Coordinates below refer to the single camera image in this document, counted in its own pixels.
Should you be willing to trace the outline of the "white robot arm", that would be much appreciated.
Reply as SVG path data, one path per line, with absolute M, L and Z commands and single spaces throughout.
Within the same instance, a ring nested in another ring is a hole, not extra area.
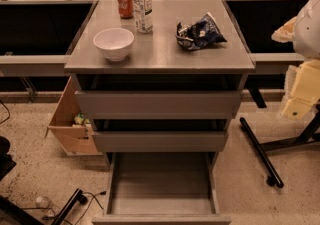
M 301 119 L 320 100 L 320 0 L 309 0 L 271 39 L 292 42 L 294 51 L 305 58 L 287 70 L 281 111 L 283 117 Z

